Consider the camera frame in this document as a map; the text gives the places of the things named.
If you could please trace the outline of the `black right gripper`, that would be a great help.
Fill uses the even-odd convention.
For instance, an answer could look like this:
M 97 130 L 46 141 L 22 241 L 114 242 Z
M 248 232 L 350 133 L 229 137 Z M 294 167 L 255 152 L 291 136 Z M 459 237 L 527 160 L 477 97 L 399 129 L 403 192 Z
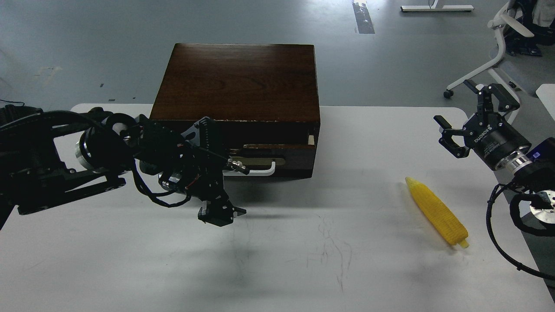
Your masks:
M 463 125 L 463 130 L 453 129 L 442 115 L 435 115 L 441 133 L 439 144 L 456 158 L 468 157 L 472 149 L 493 171 L 502 168 L 501 161 L 511 153 L 528 152 L 531 142 L 507 123 L 503 115 L 493 110 L 492 98 L 498 100 L 498 112 L 506 113 L 519 109 L 519 101 L 499 83 L 479 87 L 472 80 L 465 79 L 464 85 L 477 94 L 477 114 Z M 486 121 L 480 122 L 478 117 L 486 117 Z M 465 137 L 465 146 L 455 143 L 453 136 Z

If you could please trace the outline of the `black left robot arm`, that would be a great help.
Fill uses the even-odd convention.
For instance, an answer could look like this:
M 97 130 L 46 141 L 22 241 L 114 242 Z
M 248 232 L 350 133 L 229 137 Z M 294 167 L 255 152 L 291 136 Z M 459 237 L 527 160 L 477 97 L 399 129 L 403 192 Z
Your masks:
M 6 104 L 0 153 L 1 225 L 14 209 L 30 215 L 123 187 L 127 172 L 137 191 L 162 207 L 199 199 L 204 223 L 222 227 L 246 214 L 231 202 L 223 177 L 249 170 L 228 154 L 208 117 L 179 133 L 143 114 Z

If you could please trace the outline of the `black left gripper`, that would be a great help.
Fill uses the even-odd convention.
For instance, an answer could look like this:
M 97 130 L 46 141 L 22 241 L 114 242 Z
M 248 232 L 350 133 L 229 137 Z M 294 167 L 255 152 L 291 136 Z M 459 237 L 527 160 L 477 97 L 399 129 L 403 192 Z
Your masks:
M 165 191 L 186 194 L 202 201 L 198 219 L 204 223 L 223 227 L 232 224 L 235 217 L 243 216 L 246 209 L 236 207 L 224 190 L 223 169 L 226 148 L 216 121 L 203 117 L 181 136 L 178 160 L 162 171 L 158 182 Z

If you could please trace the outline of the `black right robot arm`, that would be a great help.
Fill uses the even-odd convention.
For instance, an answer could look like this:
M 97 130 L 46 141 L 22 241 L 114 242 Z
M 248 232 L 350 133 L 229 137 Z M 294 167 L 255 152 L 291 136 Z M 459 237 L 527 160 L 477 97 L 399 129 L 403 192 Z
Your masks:
M 523 232 L 540 236 L 554 236 L 554 138 L 535 148 L 506 119 L 506 114 L 519 109 L 519 103 L 503 85 L 492 83 L 478 86 L 470 79 L 464 85 L 477 95 L 477 112 L 464 123 L 462 129 L 452 128 L 441 115 L 434 120 L 441 127 L 439 144 L 456 158 L 467 157 L 471 150 L 493 171 L 507 169 L 516 186 L 528 193 L 519 195 L 511 203 L 511 218 Z M 519 211 L 521 200 L 529 201 L 531 212 L 545 226 L 536 229 L 525 225 Z

